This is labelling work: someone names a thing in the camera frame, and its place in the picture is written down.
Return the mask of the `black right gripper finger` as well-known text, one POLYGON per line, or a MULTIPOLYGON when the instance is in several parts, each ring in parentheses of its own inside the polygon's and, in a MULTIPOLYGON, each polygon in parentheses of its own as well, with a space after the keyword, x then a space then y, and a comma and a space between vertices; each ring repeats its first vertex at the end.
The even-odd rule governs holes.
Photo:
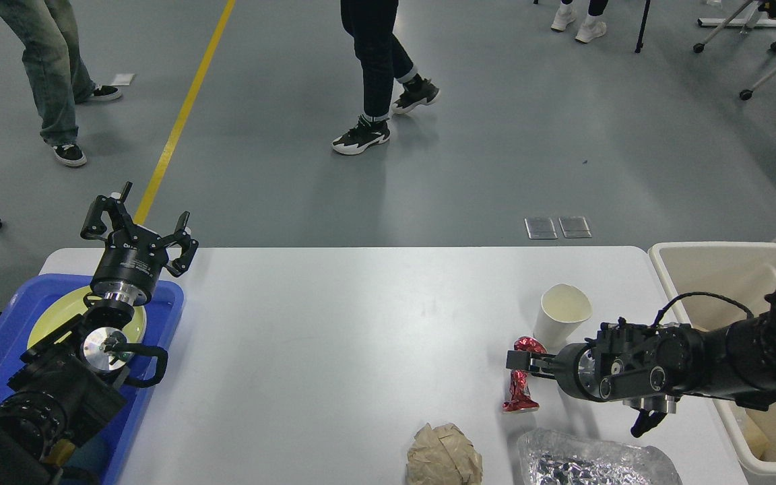
POLYGON ((543 379, 555 379, 552 360, 555 355, 536 351, 509 350, 506 354, 506 368, 521 371, 543 379))

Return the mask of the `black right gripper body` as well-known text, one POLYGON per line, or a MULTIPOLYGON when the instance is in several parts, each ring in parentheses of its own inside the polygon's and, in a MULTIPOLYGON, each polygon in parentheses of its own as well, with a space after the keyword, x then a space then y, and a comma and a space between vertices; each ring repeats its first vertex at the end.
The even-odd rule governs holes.
POLYGON ((588 343, 567 344, 552 359, 552 374, 567 395, 597 402, 594 361, 586 356, 590 351, 588 343))

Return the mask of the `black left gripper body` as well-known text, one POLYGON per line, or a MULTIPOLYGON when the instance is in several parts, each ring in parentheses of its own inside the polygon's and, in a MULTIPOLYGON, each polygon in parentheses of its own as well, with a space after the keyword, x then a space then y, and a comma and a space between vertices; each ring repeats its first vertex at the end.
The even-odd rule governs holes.
POLYGON ((90 280, 92 294, 103 298, 123 294, 129 306, 151 302, 168 261, 161 238, 146 228, 136 228, 135 234, 128 229, 110 231, 104 239, 104 254, 90 280))

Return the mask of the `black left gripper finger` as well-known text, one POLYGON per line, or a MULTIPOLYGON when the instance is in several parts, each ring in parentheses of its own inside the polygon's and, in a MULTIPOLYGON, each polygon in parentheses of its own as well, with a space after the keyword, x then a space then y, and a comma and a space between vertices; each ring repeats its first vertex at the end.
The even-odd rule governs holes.
POLYGON ((198 250, 198 242, 191 236, 188 227, 190 212, 182 212, 176 221, 176 226, 172 233, 159 238, 159 260, 163 268, 174 278, 181 277, 192 265, 192 261, 198 250), (168 250, 178 247, 181 251, 178 257, 172 258, 168 250))
POLYGON ((84 240, 105 240, 108 234, 118 230, 133 229, 133 219, 125 202, 133 183, 125 182, 120 191, 99 195, 90 203, 80 237, 84 240))

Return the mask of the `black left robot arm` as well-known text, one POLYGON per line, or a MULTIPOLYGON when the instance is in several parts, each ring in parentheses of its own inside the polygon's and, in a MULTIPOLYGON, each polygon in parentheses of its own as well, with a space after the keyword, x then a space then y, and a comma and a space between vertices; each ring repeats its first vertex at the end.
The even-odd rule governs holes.
POLYGON ((153 300, 160 274, 178 278, 191 267, 198 242, 182 212, 162 236, 136 224, 125 202, 132 187, 99 195, 80 236, 104 252, 84 295, 84 311, 22 353, 22 367, 0 401, 0 484, 98 484, 94 472, 69 467, 58 449, 80 448, 127 405, 123 387, 151 389, 166 374, 168 352, 124 333, 135 311, 153 300))

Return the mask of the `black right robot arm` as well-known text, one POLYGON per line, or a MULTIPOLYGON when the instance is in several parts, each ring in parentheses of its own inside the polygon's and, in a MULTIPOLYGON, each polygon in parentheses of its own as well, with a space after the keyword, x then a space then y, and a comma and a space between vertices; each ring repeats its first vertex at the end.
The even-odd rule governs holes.
POLYGON ((712 331, 664 326, 664 311, 650 325, 620 317, 554 355, 511 350, 506 368, 552 379, 573 398, 635 409, 635 438, 672 414, 685 395, 767 411, 776 402, 776 289, 765 300, 765 313, 746 311, 745 319, 712 331))

